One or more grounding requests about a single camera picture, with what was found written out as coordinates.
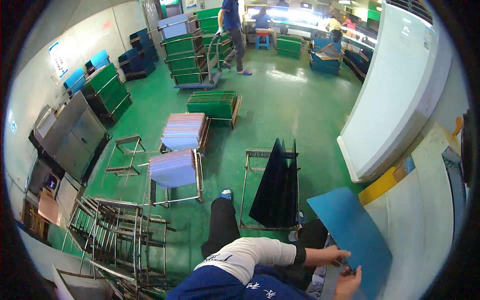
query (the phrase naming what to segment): plastic stool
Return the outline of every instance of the plastic stool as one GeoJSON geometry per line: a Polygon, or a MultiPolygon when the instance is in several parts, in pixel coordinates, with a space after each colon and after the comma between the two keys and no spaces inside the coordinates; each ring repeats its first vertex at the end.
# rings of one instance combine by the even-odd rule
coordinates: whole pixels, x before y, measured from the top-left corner
{"type": "Polygon", "coordinates": [[[268,40],[268,32],[258,32],[257,33],[257,41],[255,42],[255,46],[257,47],[257,50],[260,47],[265,47],[267,50],[270,50],[270,41],[268,40]],[[265,44],[260,43],[260,37],[263,36],[265,37],[265,44]]]}

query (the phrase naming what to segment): dark pants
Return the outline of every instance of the dark pants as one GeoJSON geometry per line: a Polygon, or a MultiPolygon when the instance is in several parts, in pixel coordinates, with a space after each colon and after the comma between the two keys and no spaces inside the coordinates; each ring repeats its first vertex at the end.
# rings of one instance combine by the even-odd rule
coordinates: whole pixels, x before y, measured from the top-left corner
{"type": "MultiPolygon", "coordinates": [[[[325,246],[328,231],[319,219],[305,224],[298,232],[297,245],[304,248],[322,249],[325,246]]],[[[212,203],[210,229],[208,240],[201,246],[204,258],[218,252],[224,246],[240,238],[235,218],[235,208],[231,201],[225,198],[216,198],[212,203]]],[[[315,267],[291,265],[275,267],[285,279],[290,280],[301,290],[306,290],[312,280],[315,267]]]]}
{"type": "Polygon", "coordinates": [[[334,43],[339,43],[340,40],[342,39],[342,32],[340,30],[336,30],[336,29],[330,31],[330,39],[334,43]]]}
{"type": "Polygon", "coordinates": [[[232,41],[233,44],[233,50],[230,52],[230,54],[225,57],[225,61],[230,64],[233,60],[233,57],[237,57],[237,72],[240,72],[243,70],[243,63],[242,59],[243,56],[245,55],[245,47],[243,46],[243,39],[241,38],[241,31],[240,28],[234,28],[230,31],[227,32],[228,37],[232,41]]]}

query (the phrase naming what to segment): white work glove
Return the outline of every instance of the white work glove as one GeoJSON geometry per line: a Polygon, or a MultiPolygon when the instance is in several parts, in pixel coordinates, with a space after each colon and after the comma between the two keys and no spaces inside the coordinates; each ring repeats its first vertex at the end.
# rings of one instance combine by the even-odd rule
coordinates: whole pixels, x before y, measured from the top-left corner
{"type": "Polygon", "coordinates": [[[223,33],[223,27],[222,27],[222,26],[219,26],[219,27],[218,27],[218,31],[216,32],[215,35],[216,35],[216,36],[221,36],[222,33],[223,33]]]}

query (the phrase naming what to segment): seated worker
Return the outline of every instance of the seated worker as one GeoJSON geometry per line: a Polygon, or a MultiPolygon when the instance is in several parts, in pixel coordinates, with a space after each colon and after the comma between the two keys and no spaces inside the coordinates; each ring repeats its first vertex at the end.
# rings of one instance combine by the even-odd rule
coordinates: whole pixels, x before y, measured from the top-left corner
{"type": "Polygon", "coordinates": [[[285,0],[279,0],[276,6],[290,7],[290,5],[285,2],[285,0]]]}
{"type": "MultiPolygon", "coordinates": [[[[167,299],[315,300],[304,292],[315,268],[351,255],[336,246],[322,249],[328,232],[319,219],[300,229],[296,245],[241,238],[228,189],[213,201],[211,210],[208,240],[201,246],[204,261],[167,299]]],[[[342,272],[334,300],[349,300],[360,282],[360,266],[355,275],[342,272]]]]}
{"type": "Polygon", "coordinates": [[[239,2],[238,0],[223,0],[222,8],[218,12],[218,31],[216,35],[222,35],[223,21],[225,17],[225,29],[227,30],[228,37],[232,41],[233,50],[225,57],[223,61],[223,67],[231,69],[230,63],[233,61],[233,57],[237,59],[237,73],[241,75],[251,75],[243,68],[243,56],[245,55],[245,47],[243,45],[243,38],[240,31],[241,22],[239,15],[239,2]]]}
{"type": "Polygon", "coordinates": [[[334,15],[330,15],[325,28],[330,33],[330,39],[335,43],[340,43],[340,40],[342,39],[342,32],[340,29],[342,29],[342,27],[334,15]]]}
{"type": "Polygon", "coordinates": [[[260,12],[254,16],[252,19],[255,20],[255,31],[256,32],[267,32],[272,35],[273,46],[276,47],[276,32],[270,26],[268,26],[268,21],[273,23],[273,18],[267,14],[267,8],[262,7],[260,12]]]}

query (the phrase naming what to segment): stainless steel machine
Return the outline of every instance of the stainless steel machine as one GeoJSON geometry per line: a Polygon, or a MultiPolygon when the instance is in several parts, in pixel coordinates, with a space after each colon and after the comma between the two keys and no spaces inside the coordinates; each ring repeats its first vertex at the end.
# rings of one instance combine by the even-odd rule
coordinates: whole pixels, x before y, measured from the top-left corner
{"type": "Polygon", "coordinates": [[[58,110],[45,106],[34,125],[39,144],[78,182],[106,134],[80,91],[58,110]]]}

